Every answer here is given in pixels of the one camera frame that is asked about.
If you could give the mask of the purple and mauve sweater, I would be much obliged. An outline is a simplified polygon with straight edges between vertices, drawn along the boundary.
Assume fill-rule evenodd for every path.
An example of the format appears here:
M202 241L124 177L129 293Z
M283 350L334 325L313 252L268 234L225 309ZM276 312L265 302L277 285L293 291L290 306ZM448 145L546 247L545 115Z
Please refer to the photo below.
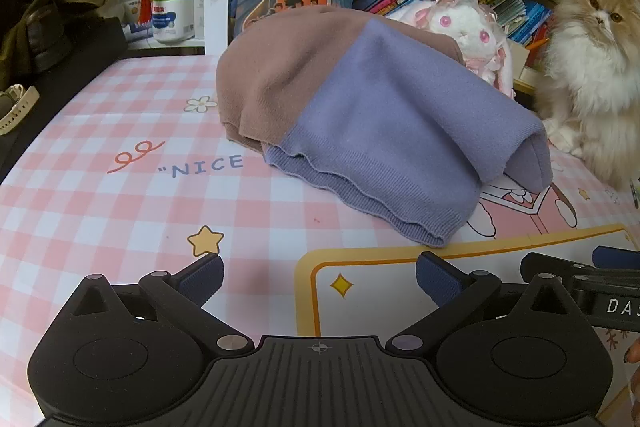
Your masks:
M484 185L552 181L540 119L444 35L310 6L250 26L216 70L228 138L413 242L446 245Z

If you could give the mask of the pink checkered table mat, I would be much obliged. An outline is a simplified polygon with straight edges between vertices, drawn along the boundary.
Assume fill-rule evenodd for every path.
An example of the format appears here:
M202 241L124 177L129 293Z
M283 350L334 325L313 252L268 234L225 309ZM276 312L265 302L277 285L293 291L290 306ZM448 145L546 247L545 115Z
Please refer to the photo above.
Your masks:
M377 335L434 303L416 286L411 243L378 217L272 168L227 140L216 57L133 58L70 101L1 184L1 426L42 420L27 364L89 273L137 283L194 261L188 237L222 234L224 285L205 310L252 336ZM439 254L518 275L518 246L590 260L639 248L639 210L572 157L550 150L553 186L483 190Z

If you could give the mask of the fluffy orange white cat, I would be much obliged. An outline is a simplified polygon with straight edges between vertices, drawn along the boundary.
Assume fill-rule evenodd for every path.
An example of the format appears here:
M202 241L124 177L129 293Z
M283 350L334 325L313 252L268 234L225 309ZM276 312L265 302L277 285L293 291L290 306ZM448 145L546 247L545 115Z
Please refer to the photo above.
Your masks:
M555 148L626 188L639 172L639 0L561 0L535 103Z

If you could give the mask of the white wristwatch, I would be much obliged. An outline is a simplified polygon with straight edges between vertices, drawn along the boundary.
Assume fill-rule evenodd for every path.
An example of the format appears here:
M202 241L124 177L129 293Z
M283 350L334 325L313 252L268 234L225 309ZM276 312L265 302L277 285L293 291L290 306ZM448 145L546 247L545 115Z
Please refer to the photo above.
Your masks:
M17 128L32 111L40 98L34 86L24 88L14 84L1 92L0 134L7 135Z

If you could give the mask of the white pink plush bunny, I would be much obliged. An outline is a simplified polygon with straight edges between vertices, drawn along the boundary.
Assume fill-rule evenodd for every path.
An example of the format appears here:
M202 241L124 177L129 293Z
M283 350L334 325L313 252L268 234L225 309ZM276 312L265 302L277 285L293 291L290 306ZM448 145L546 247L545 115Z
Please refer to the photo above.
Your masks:
M495 12L477 0L414 0L387 18L454 39L467 69L515 98L508 38Z

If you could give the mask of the white jar green lid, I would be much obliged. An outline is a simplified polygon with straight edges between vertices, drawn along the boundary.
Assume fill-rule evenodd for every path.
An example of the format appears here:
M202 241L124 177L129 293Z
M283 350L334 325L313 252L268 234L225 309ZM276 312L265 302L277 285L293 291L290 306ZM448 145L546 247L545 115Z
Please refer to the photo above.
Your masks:
M152 0L153 38L174 43L195 35L194 0Z

